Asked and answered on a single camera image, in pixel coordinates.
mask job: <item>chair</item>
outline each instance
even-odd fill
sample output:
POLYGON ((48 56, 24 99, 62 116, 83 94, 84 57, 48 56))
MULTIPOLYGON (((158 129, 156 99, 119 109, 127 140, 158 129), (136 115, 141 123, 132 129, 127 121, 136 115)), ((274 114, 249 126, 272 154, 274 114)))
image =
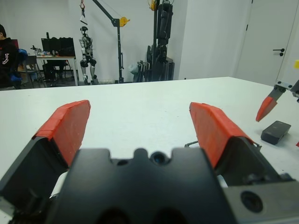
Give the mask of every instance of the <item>chair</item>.
POLYGON ((34 88, 34 85, 32 82, 31 74, 34 74, 34 73, 37 74, 37 77, 39 79, 41 79, 41 81, 43 82, 43 86, 46 87, 45 82, 43 81, 43 77, 41 75, 41 71, 39 70, 39 67, 37 65, 36 56, 28 56, 23 64, 24 64, 25 70, 19 71, 19 73, 26 73, 26 77, 27 77, 27 79, 29 78, 32 88, 34 88))
POLYGON ((73 70, 71 69, 71 65, 69 60, 65 61, 65 65, 64 65, 64 78, 66 78, 66 67, 69 66, 70 70, 71 70, 71 78, 74 78, 74 74, 73 74, 73 70))

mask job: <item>desk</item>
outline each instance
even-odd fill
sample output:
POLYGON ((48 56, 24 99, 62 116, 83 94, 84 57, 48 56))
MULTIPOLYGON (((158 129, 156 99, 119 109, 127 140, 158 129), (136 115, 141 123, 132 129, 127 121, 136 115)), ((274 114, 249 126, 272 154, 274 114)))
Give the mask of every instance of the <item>desk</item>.
POLYGON ((75 59, 76 57, 73 56, 67 56, 67 57, 60 57, 60 56, 37 56, 38 60, 42 60, 43 64, 46 64, 45 60, 63 60, 63 61, 71 61, 73 66, 73 72, 75 76, 75 84, 78 85, 78 78, 77 78, 77 72, 76 72, 76 66, 75 66, 75 59))
POLYGON ((279 174, 299 180, 299 104, 286 92, 261 122, 257 111, 271 86, 221 77, 152 83, 91 85, 0 92, 0 178, 38 128, 61 105, 88 99, 90 117, 81 148, 106 147, 112 158, 132 158, 138 147, 149 155, 196 140, 190 102, 221 108, 249 137, 279 174), (280 120, 291 124, 276 146, 261 141, 262 130, 280 120))

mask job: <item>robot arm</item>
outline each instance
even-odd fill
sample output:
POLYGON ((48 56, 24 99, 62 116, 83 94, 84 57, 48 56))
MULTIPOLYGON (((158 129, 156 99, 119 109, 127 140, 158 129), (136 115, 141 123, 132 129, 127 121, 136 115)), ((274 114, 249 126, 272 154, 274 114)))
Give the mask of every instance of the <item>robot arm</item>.
MULTIPOLYGON (((299 60, 296 61, 295 66, 296 69, 299 69, 299 60)), ((282 82, 280 80, 276 81, 274 89, 272 92, 267 96, 267 98, 263 101, 257 116, 256 121, 260 121, 263 119, 271 110, 276 106, 277 100, 285 93, 286 90, 292 92, 293 96, 298 98, 297 102, 299 103, 299 80, 296 84, 289 84, 282 82)))

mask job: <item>white wall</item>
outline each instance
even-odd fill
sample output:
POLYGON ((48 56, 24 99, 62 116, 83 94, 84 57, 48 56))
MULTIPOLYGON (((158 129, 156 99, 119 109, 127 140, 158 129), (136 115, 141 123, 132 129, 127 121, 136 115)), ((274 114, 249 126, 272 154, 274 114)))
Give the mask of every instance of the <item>white wall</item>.
POLYGON ((299 70, 294 68, 295 61, 299 60, 299 12, 295 17, 292 33, 285 53, 278 79, 290 84, 299 80, 299 70))
POLYGON ((183 41, 185 36, 187 6, 188 0, 175 0, 173 4, 171 37, 168 43, 167 56, 173 59, 173 61, 175 62, 173 75, 173 78, 175 80, 177 80, 179 77, 181 65, 183 41))
MULTIPOLYGON (((101 0, 99 2, 114 17, 126 16, 131 21, 121 28, 121 50, 123 53, 124 70, 122 75, 125 81, 132 81, 133 74, 128 71, 128 66, 137 61, 145 60, 148 45, 153 42, 154 12, 149 9, 146 0, 101 0)), ((118 80, 118 50, 117 29, 113 27, 106 15, 94 4, 92 0, 85 0, 85 15, 88 22, 89 36, 93 38, 93 54, 97 60, 96 75, 99 80, 118 80)), ((174 3, 174 17, 172 34, 168 47, 168 56, 174 59, 179 68, 181 50, 183 46, 186 6, 182 7, 180 1, 174 3)), ((69 0, 71 27, 73 28, 74 40, 81 38, 80 28, 84 24, 79 21, 81 10, 73 0, 69 0)), ((82 60, 81 47, 75 42, 77 65, 82 60)), ((80 81, 83 81, 82 72, 79 71, 80 81)))
POLYGON ((189 0, 179 79, 233 76, 251 0, 189 0))
POLYGON ((33 53, 32 45, 43 49, 41 38, 70 37, 68 0, 1 0, 7 35, 18 39, 19 47, 33 53))

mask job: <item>yellow pulley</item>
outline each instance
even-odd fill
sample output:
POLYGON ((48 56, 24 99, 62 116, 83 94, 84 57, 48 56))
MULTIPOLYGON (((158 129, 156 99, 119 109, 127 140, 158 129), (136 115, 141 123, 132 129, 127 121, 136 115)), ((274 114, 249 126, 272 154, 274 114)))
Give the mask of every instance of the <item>yellow pulley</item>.
POLYGON ((127 22, 129 22, 130 20, 128 20, 126 17, 121 17, 120 18, 120 27, 123 27, 127 24, 127 22))
POLYGON ((151 0, 150 9, 155 11, 157 7, 157 0, 151 0))

